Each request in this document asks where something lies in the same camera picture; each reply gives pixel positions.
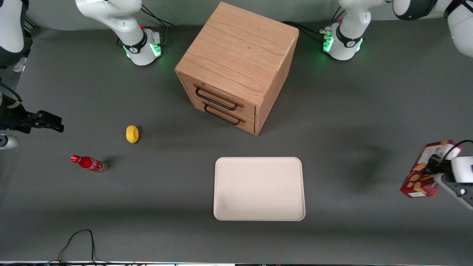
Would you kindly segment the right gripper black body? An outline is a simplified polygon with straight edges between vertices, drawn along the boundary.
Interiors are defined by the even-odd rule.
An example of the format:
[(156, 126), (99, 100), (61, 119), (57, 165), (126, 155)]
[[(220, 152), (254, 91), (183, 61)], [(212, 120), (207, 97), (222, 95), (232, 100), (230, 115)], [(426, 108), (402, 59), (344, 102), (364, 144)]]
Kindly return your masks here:
[(0, 130), (17, 131), (29, 134), (32, 128), (37, 127), (37, 123), (29, 118), (31, 113), (25, 111), (21, 106), (9, 109), (5, 105), (0, 108)]

